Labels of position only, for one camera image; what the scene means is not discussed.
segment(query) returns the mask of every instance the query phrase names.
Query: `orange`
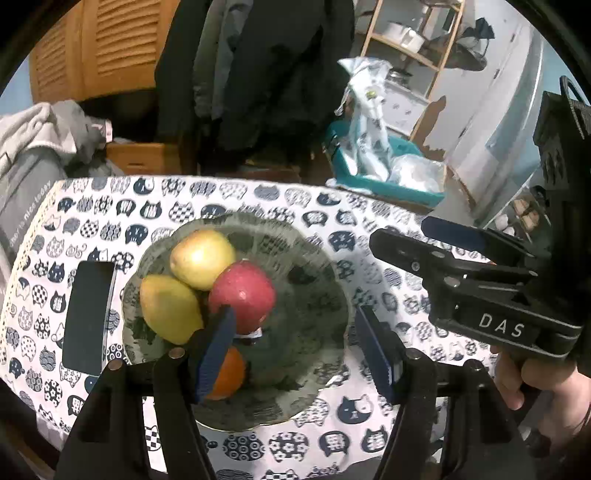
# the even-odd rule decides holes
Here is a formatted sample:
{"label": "orange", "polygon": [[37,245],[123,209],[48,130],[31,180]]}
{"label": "orange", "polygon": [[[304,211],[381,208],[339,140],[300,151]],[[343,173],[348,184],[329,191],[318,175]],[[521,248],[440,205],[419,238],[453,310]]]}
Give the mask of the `orange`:
{"label": "orange", "polygon": [[246,373],[244,359],[235,346],[231,346],[226,353],[220,373],[217,374],[213,389],[205,398],[208,400],[223,400],[231,397],[240,388]]}

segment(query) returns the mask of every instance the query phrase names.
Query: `tablecloth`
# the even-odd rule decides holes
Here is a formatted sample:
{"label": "tablecloth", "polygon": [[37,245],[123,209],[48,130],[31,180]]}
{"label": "tablecloth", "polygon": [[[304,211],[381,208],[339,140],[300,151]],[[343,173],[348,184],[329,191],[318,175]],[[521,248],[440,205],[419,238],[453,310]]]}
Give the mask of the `tablecloth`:
{"label": "tablecloth", "polygon": [[[64,323],[81,260],[116,264],[107,359],[123,358],[121,294],[143,252],[184,222],[248,211],[295,226],[321,245],[352,304],[370,305],[407,346],[435,361],[490,364],[488,345],[435,328],[421,279],[378,261],[369,250],[376,228],[391,228],[484,261],[480,254],[423,237],[421,216],[363,196],[296,184],[204,177],[116,177],[56,183],[35,217],[11,275],[0,325],[0,374],[35,410],[40,430],[60,446],[95,377],[61,363]],[[396,408],[378,395],[356,341],[345,336],[338,371],[319,369],[329,386],[313,405],[281,424],[224,433],[200,427],[220,479],[296,479],[344,471],[381,455]],[[145,437],[153,468],[165,471],[153,400],[144,401]]]}

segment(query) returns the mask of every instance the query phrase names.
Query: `louvered cabinet door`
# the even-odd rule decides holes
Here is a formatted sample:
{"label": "louvered cabinet door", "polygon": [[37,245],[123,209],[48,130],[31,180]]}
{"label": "louvered cabinet door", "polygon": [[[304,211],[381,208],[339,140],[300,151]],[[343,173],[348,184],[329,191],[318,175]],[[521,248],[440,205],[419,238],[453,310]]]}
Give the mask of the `louvered cabinet door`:
{"label": "louvered cabinet door", "polygon": [[179,0],[85,0],[82,65],[87,98],[153,88]]}
{"label": "louvered cabinet door", "polygon": [[82,100],[81,27],[83,2],[76,4],[35,45],[29,57],[33,101]]}

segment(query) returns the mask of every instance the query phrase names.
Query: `plate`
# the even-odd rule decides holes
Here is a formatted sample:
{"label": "plate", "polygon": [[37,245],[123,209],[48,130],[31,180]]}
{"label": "plate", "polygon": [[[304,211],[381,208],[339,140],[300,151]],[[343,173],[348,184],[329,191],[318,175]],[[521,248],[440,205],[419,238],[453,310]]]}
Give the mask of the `plate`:
{"label": "plate", "polygon": [[139,286],[147,274],[171,275],[170,252],[199,229],[226,235],[239,258],[246,258],[271,279],[277,292],[273,311],[262,324],[262,337],[235,340],[247,363],[241,389],[226,400],[194,406],[196,420],[209,428],[243,432],[289,420],[307,407],[336,375],[344,356],[344,334],[352,308],[339,285],[333,264],[296,228],[250,213],[199,219],[153,243],[144,253],[123,296],[123,342],[132,363],[161,357],[171,344],[145,323]]}

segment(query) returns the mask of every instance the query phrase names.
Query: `hand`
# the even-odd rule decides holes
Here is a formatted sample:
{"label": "hand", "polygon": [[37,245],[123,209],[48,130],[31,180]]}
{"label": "hand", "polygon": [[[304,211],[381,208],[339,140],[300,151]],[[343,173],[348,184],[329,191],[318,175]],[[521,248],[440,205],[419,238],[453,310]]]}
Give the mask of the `hand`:
{"label": "hand", "polygon": [[500,353],[495,367],[495,384],[511,410],[518,410],[524,402],[521,384],[550,390],[554,400],[544,415],[538,430],[552,442],[552,448],[565,445],[586,420],[591,405],[591,379],[580,374],[574,362],[546,362],[528,359],[521,367],[507,354],[491,346],[492,353]]}

